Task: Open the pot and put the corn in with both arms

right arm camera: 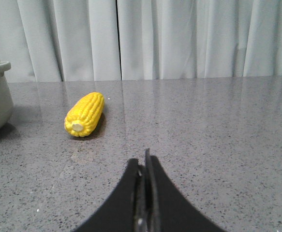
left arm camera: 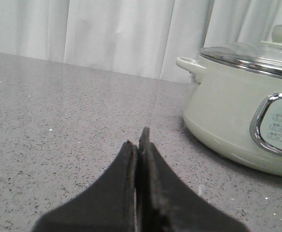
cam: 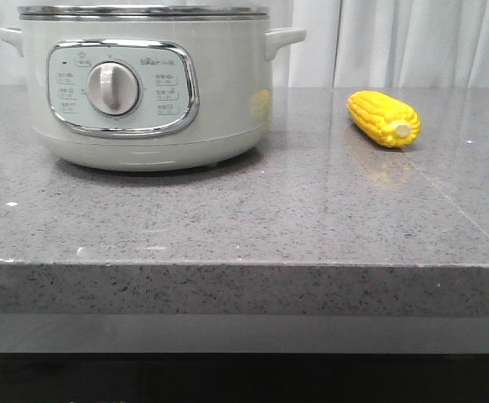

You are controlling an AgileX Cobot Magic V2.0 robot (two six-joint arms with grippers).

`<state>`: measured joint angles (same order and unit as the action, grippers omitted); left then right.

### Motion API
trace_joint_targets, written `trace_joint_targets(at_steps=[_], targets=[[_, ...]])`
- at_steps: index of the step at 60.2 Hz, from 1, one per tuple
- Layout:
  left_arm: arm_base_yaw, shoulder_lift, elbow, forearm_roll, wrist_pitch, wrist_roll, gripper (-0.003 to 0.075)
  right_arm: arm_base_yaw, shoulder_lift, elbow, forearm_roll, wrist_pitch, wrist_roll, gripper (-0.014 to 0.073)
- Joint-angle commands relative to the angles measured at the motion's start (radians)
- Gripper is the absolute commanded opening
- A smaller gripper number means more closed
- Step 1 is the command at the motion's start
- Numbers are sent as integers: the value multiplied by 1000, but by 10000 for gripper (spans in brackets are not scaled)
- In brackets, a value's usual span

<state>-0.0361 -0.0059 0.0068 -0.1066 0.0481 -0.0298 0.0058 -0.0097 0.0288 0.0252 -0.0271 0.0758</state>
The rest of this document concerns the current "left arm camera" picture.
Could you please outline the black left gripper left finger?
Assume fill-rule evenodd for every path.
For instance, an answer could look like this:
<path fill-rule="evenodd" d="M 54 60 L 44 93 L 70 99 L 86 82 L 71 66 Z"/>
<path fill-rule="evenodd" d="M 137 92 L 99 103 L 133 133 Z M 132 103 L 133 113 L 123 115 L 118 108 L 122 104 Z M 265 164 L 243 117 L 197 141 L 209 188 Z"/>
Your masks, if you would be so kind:
<path fill-rule="evenodd" d="M 85 191 L 44 214 L 34 232 L 133 232 L 137 147 L 124 142 L 107 170 Z"/>

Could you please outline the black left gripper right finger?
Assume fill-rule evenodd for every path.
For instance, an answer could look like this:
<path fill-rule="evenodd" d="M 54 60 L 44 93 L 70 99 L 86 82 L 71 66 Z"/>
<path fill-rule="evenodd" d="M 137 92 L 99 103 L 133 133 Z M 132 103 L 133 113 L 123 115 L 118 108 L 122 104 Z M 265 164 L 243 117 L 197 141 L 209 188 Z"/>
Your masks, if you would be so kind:
<path fill-rule="evenodd" d="M 149 139 L 139 140 L 136 168 L 139 232 L 247 232 L 240 221 L 207 203 L 175 174 Z"/>

